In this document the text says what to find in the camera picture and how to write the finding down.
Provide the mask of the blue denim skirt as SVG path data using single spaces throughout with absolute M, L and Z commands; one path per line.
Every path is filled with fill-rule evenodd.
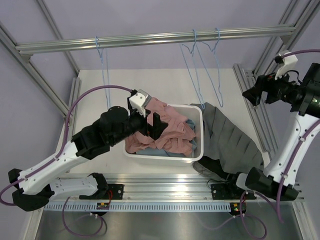
M 172 118 L 159 139 L 154 140 L 136 132 L 125 139 L 125 150 L 136 155 L 192 157 L 197 148 L 194 130 L 192 120 L 182 122 Z

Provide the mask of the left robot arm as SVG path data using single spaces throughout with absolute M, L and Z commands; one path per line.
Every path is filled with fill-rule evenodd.
M 157 140 L 168 123 L 153 113 L 152 124 L 137 110 L 127 111 L 120 106 L 111 107 L 93 124 L 73 135 L 63 150 L 28 170 L 12 169 L 9 181 L 16 190 L 13 205 L 31 212 L 52 200 L 78 196 L 81 200 L 100 200 L 109 194 L 109 186 L 102 173 L 91 173 L 84 178 L 61 179 L 68 170 L 93 160 L 110 151 L 125 138 L 140 132 Z

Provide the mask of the grey pleated skirt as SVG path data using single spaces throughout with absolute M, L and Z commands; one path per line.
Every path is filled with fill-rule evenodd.
M 265 168 L 256 143 L 217 107 L 206 102 L 202 110 L 203 156 L 192 166 L 205 178 L 227 182 L 237 173 Z

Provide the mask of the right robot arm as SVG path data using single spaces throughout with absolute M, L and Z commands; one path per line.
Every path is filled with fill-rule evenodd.
M 293 201 L 299 192 L 294 188 L 300 164 L 320 131 L 320 65 L 312 63 L 302 82 L 296 84 L 285 73 L 260 75 L 253 87 L 243 92 L 253 106 L 261 103 L 266 93 L 266 104 L 278 101 L 291 106 L 290 118 L 280 148 L 264 168 L 251 168 L 239 173 L 237 179 L 227 185 L 227 193 L 239 198 L 245 190 L 259 192 L 276 201 Z

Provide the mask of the pink ruffled skirt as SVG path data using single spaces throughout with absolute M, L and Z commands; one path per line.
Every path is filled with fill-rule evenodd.
M 195 123 L 178 113 L 174 107 L 153 97 L 148 103 L 150 115 L 147 122 L 153 124 L 153 114 L 168 124 L 160 138 L 153 140 L 140 132 L 125 139 L 125 150 L 129 154 L 160 157 L 190 157 L 197 148 Z

